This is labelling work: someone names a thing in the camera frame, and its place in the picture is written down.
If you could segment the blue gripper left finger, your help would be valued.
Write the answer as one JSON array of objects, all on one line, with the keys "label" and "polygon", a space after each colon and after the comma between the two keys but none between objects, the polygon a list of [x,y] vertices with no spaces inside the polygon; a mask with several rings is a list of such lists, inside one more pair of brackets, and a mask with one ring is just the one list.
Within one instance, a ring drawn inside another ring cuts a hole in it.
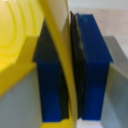
[{"label": "blue gripper left finger", "polygon": [[46,23],[0,72],[0,128],[69,128],[68,94]]}]

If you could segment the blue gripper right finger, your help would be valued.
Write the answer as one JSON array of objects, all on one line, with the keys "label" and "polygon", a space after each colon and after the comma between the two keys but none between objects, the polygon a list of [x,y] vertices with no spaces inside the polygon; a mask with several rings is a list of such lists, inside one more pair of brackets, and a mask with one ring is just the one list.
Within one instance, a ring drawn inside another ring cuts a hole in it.
[{"label": "blue gripper right finger", "polygon": [[128,59],[114,36],[102,36],[95,18],[71,13],[78,117],[104,128],[128,128]]}]

